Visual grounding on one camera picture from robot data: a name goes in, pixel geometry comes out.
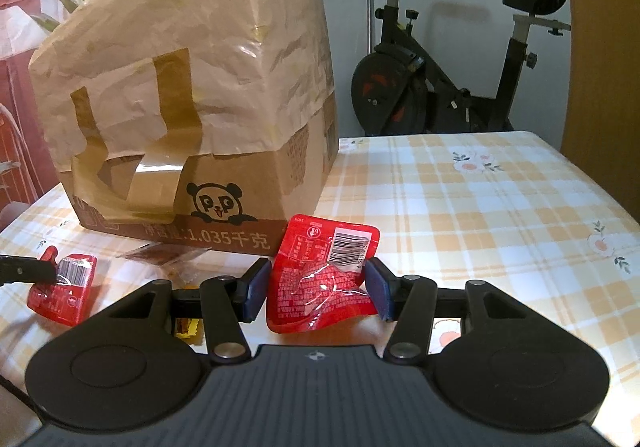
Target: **panda logo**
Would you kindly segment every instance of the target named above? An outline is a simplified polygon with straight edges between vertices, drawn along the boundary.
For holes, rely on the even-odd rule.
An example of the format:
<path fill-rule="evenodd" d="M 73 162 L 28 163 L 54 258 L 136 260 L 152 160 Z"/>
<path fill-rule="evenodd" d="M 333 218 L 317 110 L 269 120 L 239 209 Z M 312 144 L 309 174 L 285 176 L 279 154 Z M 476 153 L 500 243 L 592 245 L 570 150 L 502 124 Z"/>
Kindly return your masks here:
<path fill-rule="evenodd" d="M 240 225 L 242 222 L 256 222 L 257 218 L 242 212 L 242 189 L 235 183 L 226 186 L 218 183 L 187 184 L 187 192 L 193 198 L 195 210 L 191 216 L 201 218 L 206 223 L 219 222 Z"/>

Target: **brown wooden panel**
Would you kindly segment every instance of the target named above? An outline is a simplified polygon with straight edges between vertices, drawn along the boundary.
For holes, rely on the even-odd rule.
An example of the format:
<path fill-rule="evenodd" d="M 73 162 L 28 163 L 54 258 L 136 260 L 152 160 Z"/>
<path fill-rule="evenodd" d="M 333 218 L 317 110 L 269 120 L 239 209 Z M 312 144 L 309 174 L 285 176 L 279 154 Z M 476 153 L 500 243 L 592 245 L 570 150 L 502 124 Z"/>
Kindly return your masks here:
<path fill-rule="evenodd" d="M 571 0 L 562 153 L 640 220 L 640 0 Z"/>

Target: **cardboard box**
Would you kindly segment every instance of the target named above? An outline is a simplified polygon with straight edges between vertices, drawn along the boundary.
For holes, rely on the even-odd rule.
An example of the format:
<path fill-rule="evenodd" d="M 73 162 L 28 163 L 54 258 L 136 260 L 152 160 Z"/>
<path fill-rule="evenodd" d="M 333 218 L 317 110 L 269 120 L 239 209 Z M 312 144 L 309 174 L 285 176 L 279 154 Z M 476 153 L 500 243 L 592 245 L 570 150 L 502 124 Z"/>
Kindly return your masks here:
<path fill-rule="evenodd" d="M 30 73 L 88 229 L 274 255 L 337 154 L 322 0 L 90 0 Z"/>

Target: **plaid pattern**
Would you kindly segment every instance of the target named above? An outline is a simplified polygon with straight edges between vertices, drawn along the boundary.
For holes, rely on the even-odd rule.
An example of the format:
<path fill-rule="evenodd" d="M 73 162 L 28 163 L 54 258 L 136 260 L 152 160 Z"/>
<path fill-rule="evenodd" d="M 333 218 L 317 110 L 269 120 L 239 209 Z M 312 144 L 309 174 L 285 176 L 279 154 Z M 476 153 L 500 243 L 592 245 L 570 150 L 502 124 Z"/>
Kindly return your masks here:
<path fill-rule="evenodd" d="M 342 139 L 316 215 L 379 227 L 378 257 L 398 275 L 426 275 L 443 287 L 485 279 L 578 335 L 611 373 L 594 425 L 616 445 L 640 439 L 640 227 L 538 137 Z M 115 258 L 142 242 L 79 227 L 60 187 L 0 235 L 3 253 L 39 255 L 50 244 L 62 255 L 98 257 L 94 311 L 161 275 L 157 267 Z M 182 282 L 241 273 L 253 260 L 207 252 L 183 271 Z M 33 353 L 64 330 L 28 310 L 27 292 L 18 284 L 0 289 L 0 372 L 18 385 Z M 375 316 L 308 334 L 272 334 L 264 315 L 242 328 L 254 351 L 260 343 L 380 348 L 392 331 Z M 455 328 L 436 324 L 433 349 Z"/>

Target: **panda ear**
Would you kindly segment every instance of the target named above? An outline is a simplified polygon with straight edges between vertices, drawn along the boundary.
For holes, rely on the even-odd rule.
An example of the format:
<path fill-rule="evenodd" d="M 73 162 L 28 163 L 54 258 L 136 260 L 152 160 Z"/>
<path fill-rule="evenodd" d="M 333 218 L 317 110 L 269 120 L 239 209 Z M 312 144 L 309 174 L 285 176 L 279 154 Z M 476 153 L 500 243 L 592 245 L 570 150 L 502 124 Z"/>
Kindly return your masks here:
<path fill-rule="evenodd" d="M 195 185 L 193 182 L 187 184 L 187 193 L 190 196 L 196 196 L 196 193 L 200 190 L 200 188 Z"/>
<path fill-rule="evenodd" d="M 236 200 L 240 199 L 240 197 L 242 196 L 242 189 L 239 188 L 235 183 L 226 184 L 226 191 Z"/>

